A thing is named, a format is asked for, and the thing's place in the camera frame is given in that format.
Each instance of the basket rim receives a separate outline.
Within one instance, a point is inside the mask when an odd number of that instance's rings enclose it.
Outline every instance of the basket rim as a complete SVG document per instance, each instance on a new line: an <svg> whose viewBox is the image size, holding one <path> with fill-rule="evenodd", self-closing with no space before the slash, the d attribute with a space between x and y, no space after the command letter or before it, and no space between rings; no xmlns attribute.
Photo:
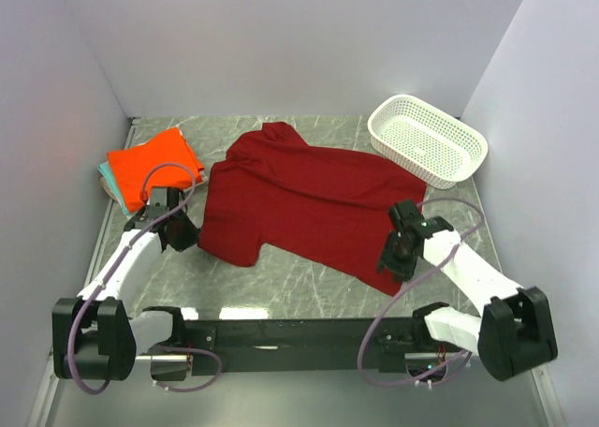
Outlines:
<svg viewBox="0 0 599 427"><path fill-rule="evenodd" d="M391 146L390 144L388 144L386 141L384 141L383 139L381 139L381 137L379 137L374 131L373 131L373 119L374 117L382 110L384 109L388 104L390 104L391 102L394 102L398 99L403 99L403 100L411 100L413 102L416 102L417 104L420 104L422 106L424 106L427 110L430 110L432 112L434 112L437 115L440 115L442 117L449 117L451 118L451 122L454 123L455 125L462 127L464 130L466 130L467 132L469 132L473 137L476 138L476 140L478 141L478 143L480 144L481 147L481 154L478 160L476 160L474 163L475 165L472 167L472 171L469 172L458 172L455 176L455 178L449 180L443 176L440 176L438 173L436 173L435 171L422 166L420 163L416 162L415 160L413 160L412 158L408 157L407 155L403 154L401 151L398 151L397 149L395 149L393 146ZM485 139L485 137L482 136L482 134L480 132L478 132L477 130L475 130L474 128L470 127L469 125L465 124L463 121L458 120L457 118L451 116L448 113L445 113L444 111L437 109L436 107L434 107L433 105L429 104L426 101L423 101L422 99L416 97L416 96L412 96L412 95L406 95L406 94L400 94L400 95L394 95L390 98L388 98L385 102L383 102L380 106L378 106L376 108L376 110L371 114L371 116L369 116L368 118L368 131L370 132L370 134L376 138L378 141L384 143L387 147L391 148L395 153L397 153L398 155L401 155L404 159L409 160L412 163L417 164L419 167L421 167L422 169L424 169L425 171L427 171L429 174L432 174L433 176L435 176L437 179L441 179L444 180L446 182L463 182L466 179L468 179L469 177L471 177L476 170L480 167L480 165L483 163L483 161L485 160L485 158L487 157L487 154L489 152L489 144L487 143L487 140Z"/></svg>

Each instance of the gray marble surface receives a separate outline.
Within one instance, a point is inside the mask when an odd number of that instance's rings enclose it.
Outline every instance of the gray marble surface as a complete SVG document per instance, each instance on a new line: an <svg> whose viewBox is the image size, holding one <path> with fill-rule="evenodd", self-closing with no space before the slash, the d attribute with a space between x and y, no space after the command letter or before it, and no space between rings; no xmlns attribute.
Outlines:
<svg viewBox="0 0 599 427"><path fill-rule="evenodd" d="M359 116L141 118L134 120L129 146L147 141L171 125L179 125L210 173L212 164L225 158L226 149L240 134L257 130L266 121L290 123L312 145L376 154L370 144L367 117ZM197 188L189 209L197 225L201 225L203 219L207 190L207 185ZM447 196L479 204L472 179L449 190L429 188L427 191L427 198ZM476 220L475 213L455 202L427 205L424 214L440 214L459 231ZM96 270L116 248L125 221L120 208L113 203ZM499 267L486 226L468 243L489 263ZM416 271L427 268L421 260ZM151 272L149 284L139 288L132 316L149 305L177 305L195 309L204 319L218 318L224 313L238 318L373 317L388 300L387 295L355 277L267 244L262 247L260 259L253 268L229 265L198 248L191 248L180 254L168 250L153 264ZM460 290L437 273L399 300L389 315L410 316L414 309L438 301L475 314L474 307Z"/></svg>

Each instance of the stack of folded clothes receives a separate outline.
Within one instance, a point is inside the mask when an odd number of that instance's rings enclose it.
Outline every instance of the stack of folded clothes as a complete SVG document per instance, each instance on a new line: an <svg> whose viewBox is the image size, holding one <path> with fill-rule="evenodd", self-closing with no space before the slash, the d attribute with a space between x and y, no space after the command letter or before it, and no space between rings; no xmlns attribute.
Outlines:
<svg viewBox="0 0 599 427"><path fill-rule="evenodd" d="M204 166L197 160L178 127L160 132L150 141L139 146L108 153L108 161L98 170L102 174L100 182L116 200L123 213L131 215L143 207L141 186L148 173L156 166L176 162L186 166L196 175L196 183L206 181L202 172ZM192 184L191 177L183 169L164 167L153 174L148 182L148 190L155 186L174 186L184 190Z"/></svg>

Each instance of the cable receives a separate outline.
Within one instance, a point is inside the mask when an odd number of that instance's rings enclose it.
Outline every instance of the cable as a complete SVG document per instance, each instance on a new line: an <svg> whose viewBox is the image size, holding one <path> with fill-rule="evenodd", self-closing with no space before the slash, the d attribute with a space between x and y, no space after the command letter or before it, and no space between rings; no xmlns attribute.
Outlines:
<svg viewBox="0 0 599 427"><path fill-rule="evenodd" d="M175 163L175 162L167 162L167 163L163 163L161 165L158 165L157 167L154 167L148 173L148 175L144 179L143 184L141 186L141 198L142 199L147 199L146 186L148 184L148 181L152 177L152 175L155 172L157 172L159 169L162 169L164 167L177 167L177 168L183 169L184 171L186 171L189 174L189 176L191 177L192 184L191 184L189 193L187 194L187 197L184 200L182 200L179 203L179 205L177 205L177 207L175 207L174 209L169 210L168 212L166 212L164 214L161 214L160 216L158 216L157 218L155 218L152 222L150 222L147 226L145 226L143 229L141 229L131 239L131 241L129 242L129 244L123 249L123 251L121 251L121 253L114 260L114 263L112 263L112 265L110 266L109 270L106 272L106 275L102 279L101 283L94 289L94 291L92 292L92 294L90 294L90 296L87 299L87 301L85 301L83 303L83 306L81 307L81 309L79 310L79 312L75 316L75 319L73 320L73 325L71 326L71 330L70 330L70 332L68 334L68 342L67 342L67 345L66 345L66 361L68 363L68 370L70 371L71 376L73 377L73 380L75 381L75 383L77 384L77 386L80 388L80 390L82 390L83 392L86 392L87 394L96 395L96 394L101 393L102 391L104 391L106 389L106 387L109 385L110 381L106 380L102 384L102 386L100 386L97 389L88 387L85 384L85 382L83 382L83 379L81 378L81 376L79 374L79 370L77 369L77 364L75 363L75 341L77 339L77 333L79 332L79 326L81 324L81 321L83 320L85 312L90 307L90 305L92 304L92 302L95 301L95 299L100 294L100 292L102 291L102 289L104 289L106 287L106 284L109 282L109 280L114 275L114 273L116 272L116 270L119 268L119 266L121 265L121 263L123 263L124 258L129 253L129 251L131 250L131 248L133 247L133 245L144 234L146 234L148 231L150 231L150 229L153 228L156 224L158 224L161 221L167 219L171 215L177 213L181 208L185 207L187 205L187 203L190 201L190 199L192 198L192 196L194 195L194 191L196 189L196 176L194 175L194 173L189 168L187 168L184 165L181 165L181 164ZM219 363L218 372L217 372L217 375L216 375L216 377L218 377L218 375L222 371L222 363L220 362L220 359L215 354L213 354L210 351L202 351L201 349L185 349L185 350L191 350L191 351L194 351L195 353L201 353L201 354L204 354L204 355L209 355L211 357L212 357L212 355L214 355L213 358L215 358L216 361ZM204 386L202 386L202 388L205 388L206 386L208 386L211 383L213 383L213 381L216 379L216 377L213 377L211 380L209 380L209 382L207 384L204 384Z"/></svg>
<svg viewBox="0 0 599 427"><path fill-rule="evenodd" d="M460 235L461 242L456 244L451 249L451 252L449 252L447 257L445 259L443 259L438 265L436 265L433 268L431 268L430 270L422 273L420 276L412 279L410 282L402 285L402 288L400 288L400 290L391 298L391 300L388 302L388 304L383 308L383 310L381 310L381 313L379 313L376 316L373 323L370 325L370 327L366 331L366 334L364 335L364 339L362 340L362 344L360 345L359 351L358 351L358 371L362 375L364 380L366 380L367 382L369 382L372 385L379 386L379 387L398 387L400 385L415 384L415 383L419 382L422 378L427 377L433 373L436 373L443 367L448 366L449 363L457 360L459 357L463 357L464 355L466 355L466 358L464 359L463 363L461 364L461 366L458 368L458 370L453 375L450 375L449 377L444 378L443 380L441 380L439 382L435 382L435 384L441 384L441 383L447 382L448 380L453 378L457 373L459 373L466 366L466 363L472 356L472 353L467 353L465 350L462 350L458 354L451 357L449 360L444 361L443 363L435 366L434 368L430 369L426 373L422 373L421 375L416 375L414 377L407 377L407 378L403 378L400 380L394 380L394 381L377 380L377 379L373 378L370 374L368 374L363 366L364 354L366 353L366 347L370 343L370 341L373 337L374 331L376 330L378 325L381 323L381 320L383 319L383 317L391 309L391 307L393 305L395 305L395 303L400 299L401 296L403 296L405 293L410 291L416 285L420 284L421 282L428 279L432 275L441 271L443 269L443 267L447 263L449 263L449 261L451 261L451 259L456 255L456 253L458 252L458 249L460 248L461 243L463 243L468 237L470 237L473 233L475 233L477 230L479 230L485 222L485 215L483 214L482 210L480 210L478 207L476 207L473 203L468 202L467 200L463 200L463 199L458 199L458 198L428 199L428 200L424 200L424 201L420 202L417 206L422 207L422 206L430 204L432 202L440 202L443 200L459 202L459 203L467 205L468 207L470 207L471 209L475 210L478 213L479 220L474 226L472 226L471 228L468 228L466 231L464 231Z"/></svg>
<svg viewBox="0 0 599 427"><path fill-rule="evenodd" d="M201 385L198 385L197 387L176 388L176 387L170 387L167 384L162 383L162 382L154 381L155 385L157 385L158 387L160 387L166 391L194 392L194 391L203 390L203 389L209 387L212 383L214 383L216 381L216 379L220 376L220 374L223 373L223 361L220 359L220 357L218 355L216 355L214 352L211 352L210 350L195 349L193 347L170 347L170 346L160 346L160 345L156 345L154 347L164 350L166 352L182 352L182 353L194 353L194 354L206 355L216 361L216 372L214 373L214 375L206 383L202 383Z"/></svg>

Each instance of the gray floor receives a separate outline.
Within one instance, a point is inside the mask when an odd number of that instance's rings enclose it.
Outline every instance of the gray floor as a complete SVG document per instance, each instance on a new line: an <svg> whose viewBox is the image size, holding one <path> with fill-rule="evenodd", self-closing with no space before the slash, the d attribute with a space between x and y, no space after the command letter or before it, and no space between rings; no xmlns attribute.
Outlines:
<svg viewBox="0 0 599 427"><path fill-rule="evenodd" d="M360 117L141 119L136 120L131 144L180 123L192 148L210 169L241 133L274 119L288 121L310 144L373 153L366 118ZM198 224L206 190L206 186L198 189L190 209ZM427 196L455 196L478 203L472 180L451 190L430 189ZM460 230L474 223L467 210L453 203L427 207L425 214L441 214ZM93 264L96 270L116 247L124 221L113 205L99 259ZM469 243L498 266L486 228ZM150 284L139 289L134 312L148 305L174 304L192 307L203 318L218 318L224 307L242 316L372 317L386 300L387 296L356 278L275 247L264 246L254 268L236 268L194 248L182 254L163 254L154 264ZM473 312L458 289L439 274L406 295L391 314L409 315L414 308L436 301ZM184 385L199 381L200 377L188 378ZM81 393L72 382L61 381L49 425L540 427L547 423L531 373L500 383L474 361L462 376L432 392L413 387L376 388L362 381L356 371L339 371L227 374L200 393L169 394L153 388L147 367L136 365L125 382L113 382L97 397Z"/></svg>
<svg viewBox="0 0 599 427"><path fill-rule="evenodd" d="M370 144L366 117L230 117L142 118L136 120L131 145L152 138L160 130L179 124L190 146L204 163L207 172L214 162L224 160L226 149L243 132L259 129L264 121L281 120L293 125L312 145L354 149L376 154ZM190 216L201 225L208 187L197 188ZM429 188L427 198L451 196L478 204L472 179L449 190ZM458 230L470 227L475 218L470 210L453 202L427 205L425 215L440 214ZM98 266L103 266L118 245L126 218L114 204L103 237ZM486 227L469 241L470 245L493 266L498 266ZM419 264L418 270L427 267ZM253 268L229 265L199 249L182 254L167 251L153 265L150 284L139 289L132 315L150 305L191 307L200 318L218 318L226 312L240 316L297 317L373 317L387 296L358 279L337 272L306 258L265 245ZM449 279L441 274L407 294L389 313L411 315L415 308L430 302L451 303L461 311L473 307Z"/></svg>

